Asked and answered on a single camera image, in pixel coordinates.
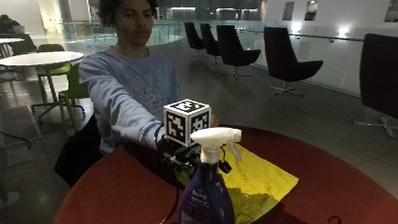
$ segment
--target purple bottle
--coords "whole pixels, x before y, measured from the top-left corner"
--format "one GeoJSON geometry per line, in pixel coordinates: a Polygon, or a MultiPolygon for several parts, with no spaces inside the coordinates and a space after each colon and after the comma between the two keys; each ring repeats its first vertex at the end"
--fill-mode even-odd
{"type": "Polygon", "coordinates": [[[241,130],[210,128],[190,135],[201,144],[201,163],[180,200],[180,224],[234,224],[234,207],[218,173],[220,147],[226,144],[237,155],[233,143],[241,130]]]}

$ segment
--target fiducial marker cube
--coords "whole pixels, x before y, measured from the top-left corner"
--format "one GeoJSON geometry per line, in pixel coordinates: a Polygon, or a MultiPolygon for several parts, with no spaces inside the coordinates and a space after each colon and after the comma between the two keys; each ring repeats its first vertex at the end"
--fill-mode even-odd
{"type": "Polygon", "coordinates": [[[164,107],[164,126],[166,139],[194,145],[190,133],[210,128],[212,107],[193,100],[182,100],[164,107]]]}

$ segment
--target light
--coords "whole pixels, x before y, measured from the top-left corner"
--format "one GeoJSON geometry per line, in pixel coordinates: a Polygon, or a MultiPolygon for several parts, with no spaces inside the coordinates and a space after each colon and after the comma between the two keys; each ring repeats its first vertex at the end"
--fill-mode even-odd
{"type": "Polygon", "coordinates": [[[301,30],[301,22],[295,22],[295,23],[293,23],[293,25],[291,25],[291,33],[293,33],[294,35],[298,35],[299,30],[301,30]]]}
{"type": "Polygon", "coordinates": [[[172,10],[196,10],[196,7],[170,7],[172,10]]]}
{"type": "Polygon", "coordinates": [[[256,9],[246,9],[246,8],[241,9],[241,8],[220,7],[220,8],[216,9],[217,12],[220,12],[222,10],[225,10],[225,11],[237,11],[237,10],[242,10],[242,11],[258,11],[257,8],[256,9]]]}
{"type": "Polygon", "coordinates": [[[226,8],[217,8],[217,9],[216,9],[216,11],[222,11],[222,10],[229,10],[229,11],[232,11],[232,10],[237,10],[237,9],[236,9],[236,8],[228,8],[228,7],[226,7],[226,8]]]}
{"type": "Polygon", "coordinates": [[[347,34],[349,34],[349,28],[347,27],[341,27],[339,29],[338,29],[338,37],[339,38],[345,38],[345,37],[347,37],[347,34]]]}

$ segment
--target dark swivel chair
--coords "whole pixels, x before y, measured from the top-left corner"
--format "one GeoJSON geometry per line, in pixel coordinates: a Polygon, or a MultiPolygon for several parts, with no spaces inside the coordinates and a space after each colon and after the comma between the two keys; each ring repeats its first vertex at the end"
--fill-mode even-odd
{"type": "Polygon", "coordinates": [[[362,104],[383,114],[382,123],[354,121],[354,124],[383,127],[390,138],[397,139],[398,127],[389,125],[398,119],[398,37],[365,35],[361,65],[359,91],[362,104]]]}
{"type": "Polygon", "coordinates": [[[214,56],[214,64],[217,64],[218,63],[217,56],[221,56],[221,54],[220,54],[218,42],[213,37],[210,24],[209,23],[201,23],[200,24],[200,31],[201,31],[204,47],[206,49],[208,54],[214,56]]]}
{"type": "Polygon", "coordinates": [[[218,47],[221,53],[222,62],[236,67],[234,77],[249,77],[250,75],[237,74],[237,68],[240,66],[254,63],[261,50],[260,49],[244,49],[240,44],[237,30],[234,25],[218,25],[218,47]]]}
{"type": "Polygon", "coordinates": [[[277,90],[274,95],[293,93],[302,96],[301,93],[293,91],[294,88],[287,88],[287,82],[313,77],[323,61],[299,62],[297,60],[287,28],[265,27],[264,45],[270,76],[283,80],[282,88],[270,87],[277,90]]]}
{"type": "Polygon", "coordinates": [[[186,33],[189,47],[198,51],[198,54],[192,55],[192,56],[193,57],[202,56],[202,55],[200,55],[200,50],[205,49],[205,47],[204,47],[202,40],[200,38],[197,29],[196,29],[196,25],[192,22],[185,22],[184,26],[185,26],[185,33],[186,33]]]}

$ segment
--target white trigger sprayer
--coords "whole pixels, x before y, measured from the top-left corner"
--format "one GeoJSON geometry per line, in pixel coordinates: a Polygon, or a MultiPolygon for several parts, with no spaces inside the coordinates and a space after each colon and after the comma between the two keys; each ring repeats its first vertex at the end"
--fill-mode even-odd
{"type": "Polygon", "coordinates": [[[240,142],[241,139],[240,129],[208,128],[192,133],[190,138],[201,144],[201,162],[214,164],[220,161],[220,147],[222,145],[226,145],[234,153],[237,160],[241,161],[241,156],[236,149],[236,142],[240,142]]]}

